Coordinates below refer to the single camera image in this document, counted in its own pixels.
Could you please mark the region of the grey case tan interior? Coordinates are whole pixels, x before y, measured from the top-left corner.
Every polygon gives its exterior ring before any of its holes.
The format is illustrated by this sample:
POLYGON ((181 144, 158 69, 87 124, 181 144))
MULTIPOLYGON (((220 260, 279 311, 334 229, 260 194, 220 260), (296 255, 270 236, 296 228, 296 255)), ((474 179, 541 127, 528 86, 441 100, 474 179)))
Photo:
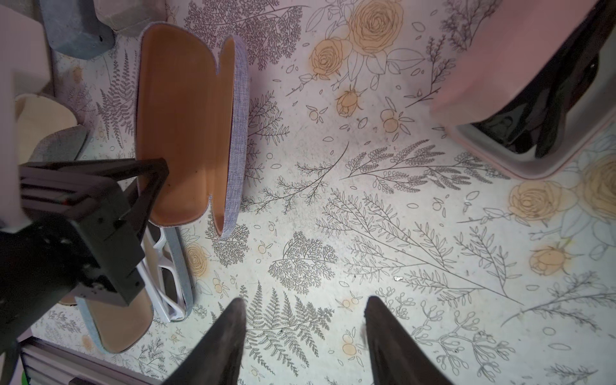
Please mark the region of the grey case tan interior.
POLYGON ((168 176, 150 220, 184 226, 206 212, 221 237, 234 231, 247 158, 250 74, 245 44, 219 56, 196 35, 157 22, 141 35, 136 103, 138 160, 163 159, 168 176))

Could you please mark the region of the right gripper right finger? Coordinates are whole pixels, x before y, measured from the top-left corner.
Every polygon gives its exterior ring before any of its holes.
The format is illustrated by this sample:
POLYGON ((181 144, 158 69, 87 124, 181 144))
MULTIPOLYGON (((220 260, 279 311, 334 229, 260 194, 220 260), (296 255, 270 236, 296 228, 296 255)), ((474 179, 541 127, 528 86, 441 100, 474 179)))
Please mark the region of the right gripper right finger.
POLYGON ((367 300, 364 315, 375 384, 452 384, 380 298, 367 300))

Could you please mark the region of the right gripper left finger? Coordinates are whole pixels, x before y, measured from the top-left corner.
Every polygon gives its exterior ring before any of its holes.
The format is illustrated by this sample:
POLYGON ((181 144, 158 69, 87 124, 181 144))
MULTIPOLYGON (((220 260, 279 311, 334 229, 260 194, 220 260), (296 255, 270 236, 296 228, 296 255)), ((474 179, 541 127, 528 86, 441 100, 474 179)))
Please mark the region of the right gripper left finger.
POLYGON ((237 385, 245 336, 245 302, 235 298, 163 385, 237 385))

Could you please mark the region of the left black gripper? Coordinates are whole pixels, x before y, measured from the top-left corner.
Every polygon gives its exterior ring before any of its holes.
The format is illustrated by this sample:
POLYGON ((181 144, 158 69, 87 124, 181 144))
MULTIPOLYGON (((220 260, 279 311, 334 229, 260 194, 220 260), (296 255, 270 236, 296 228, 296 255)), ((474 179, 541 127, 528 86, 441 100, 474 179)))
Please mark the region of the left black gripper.
POLYGON ((1 334, 17 337, 65 295, 128 306, 144 289, 141 241, 168 165, 155 160, 21 165, 27 224, 1 228, 1 334))

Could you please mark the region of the blue-grey case purple glasses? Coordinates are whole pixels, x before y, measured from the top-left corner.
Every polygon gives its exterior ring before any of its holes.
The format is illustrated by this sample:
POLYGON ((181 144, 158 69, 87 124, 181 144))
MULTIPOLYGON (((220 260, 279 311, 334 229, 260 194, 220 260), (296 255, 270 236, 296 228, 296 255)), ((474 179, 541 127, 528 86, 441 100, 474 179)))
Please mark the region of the blue-grey case purple glasses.
POLYGON ((89 60, 115 46, 114 32, 99 21, 92 0, 41 0, 39 6, 54 51, 89 60))

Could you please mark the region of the light blue case white glasses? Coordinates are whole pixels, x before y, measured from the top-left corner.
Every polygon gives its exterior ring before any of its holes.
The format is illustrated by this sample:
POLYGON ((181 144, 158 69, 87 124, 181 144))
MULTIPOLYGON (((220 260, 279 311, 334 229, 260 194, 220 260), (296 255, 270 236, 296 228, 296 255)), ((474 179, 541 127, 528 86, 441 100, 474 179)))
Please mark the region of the light blue case white glasses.
POLYGON ((192 279, 178 228, 148 225, 141 247, 145 257, 137 270, 144 288, 130 305, 75 298, 92 341, 103 352, 124 352, 146 334, 155 317, 181 322, 193 308, 192 279))

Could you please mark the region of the grey case mint interior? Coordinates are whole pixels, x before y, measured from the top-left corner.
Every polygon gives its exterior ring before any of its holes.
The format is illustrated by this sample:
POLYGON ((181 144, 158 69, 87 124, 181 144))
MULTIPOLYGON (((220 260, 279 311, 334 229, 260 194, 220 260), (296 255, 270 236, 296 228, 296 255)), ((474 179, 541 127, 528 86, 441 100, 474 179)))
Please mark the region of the grey case mint interior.
POLYGON ((95 0, 96 16, 117 35, 137 37, 152 22, 165 21, 165 0, 95 0))

